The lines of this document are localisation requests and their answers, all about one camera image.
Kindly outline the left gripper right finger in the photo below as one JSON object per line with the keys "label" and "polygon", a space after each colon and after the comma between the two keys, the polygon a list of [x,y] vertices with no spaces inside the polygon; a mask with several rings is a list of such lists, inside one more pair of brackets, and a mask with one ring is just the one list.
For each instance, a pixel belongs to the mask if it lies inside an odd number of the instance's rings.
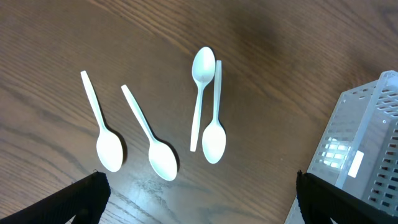
{"label": "left gripper right finger", "polygon": [[397,224],[397,217],[308,172],[297,172],[296,192],[305,223]]}

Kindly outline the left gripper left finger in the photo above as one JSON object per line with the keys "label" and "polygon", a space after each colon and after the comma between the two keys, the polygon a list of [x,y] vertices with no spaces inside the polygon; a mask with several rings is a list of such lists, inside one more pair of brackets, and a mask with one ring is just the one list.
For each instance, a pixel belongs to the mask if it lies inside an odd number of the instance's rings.
{"label": "left gripper left finger", "polygon": [[110,195],[106,174],[94,172],[1,223],[99,223]]}

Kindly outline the clear perforated plastic basket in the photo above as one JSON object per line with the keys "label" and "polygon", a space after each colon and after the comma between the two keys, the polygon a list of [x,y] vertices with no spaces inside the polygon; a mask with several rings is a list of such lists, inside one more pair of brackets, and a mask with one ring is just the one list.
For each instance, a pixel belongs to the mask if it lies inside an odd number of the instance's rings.
{"label": "clear perforated plastic basket", "polygon": [[307,170],[397,223],[397,72],[344,91]]}

